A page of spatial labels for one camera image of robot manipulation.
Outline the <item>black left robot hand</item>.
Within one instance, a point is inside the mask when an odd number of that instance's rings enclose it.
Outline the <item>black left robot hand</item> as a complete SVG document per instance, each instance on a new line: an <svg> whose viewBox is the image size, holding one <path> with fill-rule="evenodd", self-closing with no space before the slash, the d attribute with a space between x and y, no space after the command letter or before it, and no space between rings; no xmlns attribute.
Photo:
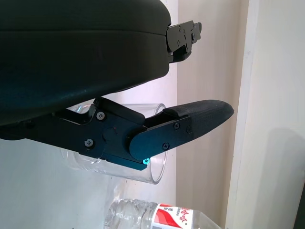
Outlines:
<svg viewBox="0 0 305 229"><path fill-rule="evenodd" d="M172 25L159 0L3 0L0 137L29 139L144 170L149 158L228 120L219 100L146 118L105 98L186 60L201 23Z"/></svg>

